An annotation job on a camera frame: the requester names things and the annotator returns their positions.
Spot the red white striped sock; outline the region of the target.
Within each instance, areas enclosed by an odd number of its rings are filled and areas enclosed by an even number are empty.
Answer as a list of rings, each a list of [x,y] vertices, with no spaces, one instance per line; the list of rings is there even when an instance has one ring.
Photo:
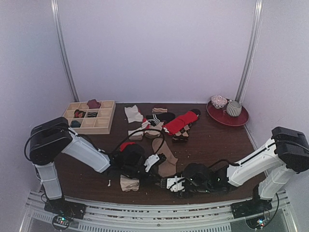
[[[150,125],[151,123],[146,118],[143,118],[142,124],[141,124],[142,135],[146,133],[146,129],[150,128]]]

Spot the teal rolled sock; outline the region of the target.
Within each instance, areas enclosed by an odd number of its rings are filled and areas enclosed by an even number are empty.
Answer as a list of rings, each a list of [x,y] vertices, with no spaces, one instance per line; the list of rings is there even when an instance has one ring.
[[[70,123],[70,127],[71,128],[80,128],[81,127],[81,122],[77,121],[77,120],[73,120],[71,123]]]

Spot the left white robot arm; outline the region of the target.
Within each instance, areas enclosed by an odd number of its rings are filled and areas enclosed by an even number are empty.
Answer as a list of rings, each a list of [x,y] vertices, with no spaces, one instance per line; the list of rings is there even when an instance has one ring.
[[[68,120],[58,117],[31,130],[24,146],[24,156],[34,167],[46,197],[45,211],[64,219],[83,219],[86,205],[65,199],[55,161],[67,155],[87,165],[99,174],[115,171],[137,180],[157,179],[152,168],[166,160],[163,153],[146,156],[138,144],[123,140],[112,152],[104,151],[85,135],[69,126]]]

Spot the red black rolled sock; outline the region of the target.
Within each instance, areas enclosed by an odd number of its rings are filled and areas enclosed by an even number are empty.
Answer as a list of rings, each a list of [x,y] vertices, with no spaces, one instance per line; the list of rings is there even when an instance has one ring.
[[[86,114],[85,111],[76,109],[76,110],[74,111],[74,118],[84,118],[85,114]]]

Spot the beige white folded sock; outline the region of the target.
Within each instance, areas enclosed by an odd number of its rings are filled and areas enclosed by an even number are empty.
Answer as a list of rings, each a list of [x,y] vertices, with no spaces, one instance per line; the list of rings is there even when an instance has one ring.
[[[137,105],[133,105],[131,107],[125,107],[124,110],[128,123],[143,121],[143,115],[140,113]]]

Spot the black striped rolled sock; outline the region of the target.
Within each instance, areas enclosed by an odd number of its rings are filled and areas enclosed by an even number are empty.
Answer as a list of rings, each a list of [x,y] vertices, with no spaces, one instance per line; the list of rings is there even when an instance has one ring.
[[[97,117],[97,115],[98,115],[98,112],[88,112],[86,114],[86,117],[93,118],[93,117]]]

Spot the red and beige sock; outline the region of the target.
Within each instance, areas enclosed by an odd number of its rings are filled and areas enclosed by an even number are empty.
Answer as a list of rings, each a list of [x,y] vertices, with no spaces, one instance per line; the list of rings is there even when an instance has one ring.
[[[120,145],[120,152],[126,150],[128,146],[135,145],[135,142],[125,142]],[[140,181],[138,179],[131,179],[125,175],[120,175],[120,186],[124,192],[138,191],[140,187]]]

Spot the right aluminium frame post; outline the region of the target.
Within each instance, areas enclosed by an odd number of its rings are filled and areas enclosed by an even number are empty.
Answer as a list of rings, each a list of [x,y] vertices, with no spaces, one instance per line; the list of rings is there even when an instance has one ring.
[[[262,13],[263,13],[263,0],[256,0],[255,1],[255,8],[253,14],[253,22],[252,22],[252,29],[249,39],[249,45],[247,49],[247,54],[245,58],[245,63],[242,70],[241,79],[239,82],[239,87],[236,93],[235,100],[239,103],[244,101],[244,97],[246,94],[246,90],[248,87],[250,75],[253,68],[253,57],[258,45],[258,39],[260,34],[261,22],[262,22]]]

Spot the beige brown sock pile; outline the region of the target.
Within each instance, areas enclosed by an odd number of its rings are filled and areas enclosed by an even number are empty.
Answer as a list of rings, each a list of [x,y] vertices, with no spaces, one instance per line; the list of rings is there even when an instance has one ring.
[[[131,141],[139,141],[143,139],[144,132],[142,131],[142,128],[138,128],[136,130],[129,130],[128,131],[128,136],[129,140]]]

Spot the red folded sock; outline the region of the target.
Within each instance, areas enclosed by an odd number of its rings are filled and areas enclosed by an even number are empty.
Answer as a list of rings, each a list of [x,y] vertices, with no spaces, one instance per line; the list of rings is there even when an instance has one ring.
[[[192,109],[183,115],[180,115],[163,126],[163,131],[169,135],[175,135],[185,126],[190,123],[196,122],[201,115],[201,111],[198,109]]]

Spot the red round plate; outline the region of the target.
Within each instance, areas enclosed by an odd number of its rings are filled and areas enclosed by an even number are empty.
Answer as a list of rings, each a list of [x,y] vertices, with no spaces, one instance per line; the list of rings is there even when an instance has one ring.
[[[226,126],[231,127],[244,126],[249,121],[249,113],[244,107],[242,108],[241,113],[238,117],[230,116],[226,112],[226,107],[216,109],[212,105],[211,101],[207,103],[206,110],[212,119]]]

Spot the left aluminium frame post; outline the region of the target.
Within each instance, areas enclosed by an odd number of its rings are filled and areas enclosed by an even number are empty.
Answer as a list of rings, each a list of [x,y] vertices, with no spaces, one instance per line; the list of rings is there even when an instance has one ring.
[[[51,10],[52,10],[52,15],[56,27],[56,33],[57,33],[57,39],[58,39],[58,44],[60,48],[60,55],[61,55],[61,60],[62,64],[64,67],[66,79],[69,84],[69,89],[72,94],[73,100],[75,102],[79,101],[77,89],[73,80],[73,76],[71,73],[71,68],[69,64],[69,59],[65,47],[65,40],[63,36],[63,31],[62,31],[62,25],[61,25],[61,19],[60,19],[60,13],[59,13],[59,7],[58,7],[58,1],[57,0],[51,0]]]

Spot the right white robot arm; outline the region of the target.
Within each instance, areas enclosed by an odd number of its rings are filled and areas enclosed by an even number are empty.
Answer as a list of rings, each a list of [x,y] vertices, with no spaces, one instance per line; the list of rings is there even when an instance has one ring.
[[[213,171],[203,164],[190,163],[174,183],[181,196],[189,192],[229,193],[249,179],[271,169],[267,178],[253,188],[252,199],[234,203],[234,218],[247,217],[272,209],[272,199],[295,174],[309,169],[309,143],[304,133],[284,127],[245,158]]]

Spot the metal base rail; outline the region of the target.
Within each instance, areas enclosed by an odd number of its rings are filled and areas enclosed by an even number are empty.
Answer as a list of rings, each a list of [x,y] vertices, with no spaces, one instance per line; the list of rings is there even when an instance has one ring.
[[[52,226],[55,214],[44,211],[41,195],[30,192],[18,232],[57,232]],[[300,232],[285,191],[278,195],[278,211],[262,230],[251,229],[246,222],[263,213],[240,218],[232,214],[231,205],[248,198],[204,204],[132,205],[67,197],[86,208],[84,218],[74,219],[64,232]]]

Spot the small striped folded sock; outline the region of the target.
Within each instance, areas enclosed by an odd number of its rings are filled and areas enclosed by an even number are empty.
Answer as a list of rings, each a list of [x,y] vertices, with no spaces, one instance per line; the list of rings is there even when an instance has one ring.
[[[160,114],[160,113],[167,113],[168,109],[167,108],[153,108],[152,113],[153,114]]]

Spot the striped ceramic cup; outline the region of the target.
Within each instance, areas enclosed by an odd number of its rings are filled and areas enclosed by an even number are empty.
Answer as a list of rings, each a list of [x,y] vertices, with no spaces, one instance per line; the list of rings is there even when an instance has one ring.
[[[231,117],[238,117],[240,116],[242,111],[242,106],[237,101],[230,100],[226,107],[226,112]]]

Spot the argyle brown sock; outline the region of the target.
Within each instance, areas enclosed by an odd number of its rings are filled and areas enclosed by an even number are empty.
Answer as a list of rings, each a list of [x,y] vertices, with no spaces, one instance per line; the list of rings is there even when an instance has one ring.
[[[191,127],[192,127],[192,123],[184,126],[180,131],[175,133],[172,137],[172,142],[173,143],[187,143],[189,140]]]

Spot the black white striped sock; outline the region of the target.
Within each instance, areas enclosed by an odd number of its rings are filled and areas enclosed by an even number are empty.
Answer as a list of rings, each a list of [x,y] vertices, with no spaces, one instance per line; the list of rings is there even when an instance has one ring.
[[[170,113],[170,112],[165,112],[165,113],[161,113],[161,114],[152,114],[152,115],[147,115],[146,119],[148,122],[150,122],[150,124],[152,126],[156,126],[159,123],[163,122],[163,123],[169,123],[172,120],[175,119],[175,114],[174,113]]]

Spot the wooden compartment tray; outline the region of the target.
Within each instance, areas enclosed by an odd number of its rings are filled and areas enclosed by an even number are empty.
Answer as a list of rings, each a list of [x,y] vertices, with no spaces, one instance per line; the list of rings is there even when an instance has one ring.
[[[77,133],[110,134],[115,108],[115,101],[98,101],[96,108],[90,108],[87,102],[72,102],[63,117]]]

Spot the aluminium frame post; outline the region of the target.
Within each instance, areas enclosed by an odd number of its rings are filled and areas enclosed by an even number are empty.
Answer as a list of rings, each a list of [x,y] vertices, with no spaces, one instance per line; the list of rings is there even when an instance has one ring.
[[[65,47],[65,40],[63,36],[63,31],[62,31],[62,25],[61,25],[61,19],[60,19],[60,13],[59,13],[59,7],[58,7],[58,1],[57,0],[51,0],[51,10],[52,10],[52,15],[56,27],[56,33],[57,33],[57,39],[58,39],[58,44],[60,48],[60,55],[61,55],[61,60],[62,64],[64,67],[66,79],[69,84],[69,89],[72,94],[73,100],[75,102],[79,101],[77,89],[73,80],[73,76],[71,73],[71,68],[69,64],[69,59]]]
[[[235,100],[239,103],[244,101],[244,97],[246,94],[246,90],[248,87],[250,75],[253,68],[253,57],[258,45],[258,39],[260,34],[261,22],[262,22],[262,13],[263,13],[263,0],[256,0],[255,1],[255,8],[253,14],[253,22],[252,22],[252,29],[249,39],[249,45],[247,49],[247,54],[245,58],[245,63],[242,70],[241,79],[239,82],[239,87],[236,93]]]

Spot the tan brown sock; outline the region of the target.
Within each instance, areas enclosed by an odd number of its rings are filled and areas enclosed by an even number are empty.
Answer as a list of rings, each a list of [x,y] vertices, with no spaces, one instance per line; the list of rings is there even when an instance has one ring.
[[[159,154],[164,154],[166,160],[161,164],[155,164],[154,167],[160,177],[169,177],[176,174],[176,164],[178,159],[174,157],[166,142],[163,143],[158,151]]]

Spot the white patterned bowl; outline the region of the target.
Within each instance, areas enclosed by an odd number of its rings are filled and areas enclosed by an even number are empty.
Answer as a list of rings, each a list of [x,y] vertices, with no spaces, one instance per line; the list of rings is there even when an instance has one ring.
[[[211,97],[211,103],[216,109],[221,109],[228,103],[228,100],[223,96],[214,95]]]

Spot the tan sock pair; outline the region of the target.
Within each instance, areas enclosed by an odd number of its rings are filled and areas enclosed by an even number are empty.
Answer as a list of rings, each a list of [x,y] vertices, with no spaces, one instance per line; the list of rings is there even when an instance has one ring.
[[[151,125],[149,128],[150,130],[147,130],[144,135],[146,136],[146,138],[149,138],[149,139],[155,139],[155,138],[160,137],[163,125],[164,125],[163,122],[160,122],[155,126]]]

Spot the maroon rolled sock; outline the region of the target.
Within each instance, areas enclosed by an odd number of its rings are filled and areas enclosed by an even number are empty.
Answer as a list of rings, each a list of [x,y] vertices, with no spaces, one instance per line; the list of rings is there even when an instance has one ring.
[[[96,99],[89,100],[87,102],[89,109],[99,109],[101,107],[101,102],[98,102]]]

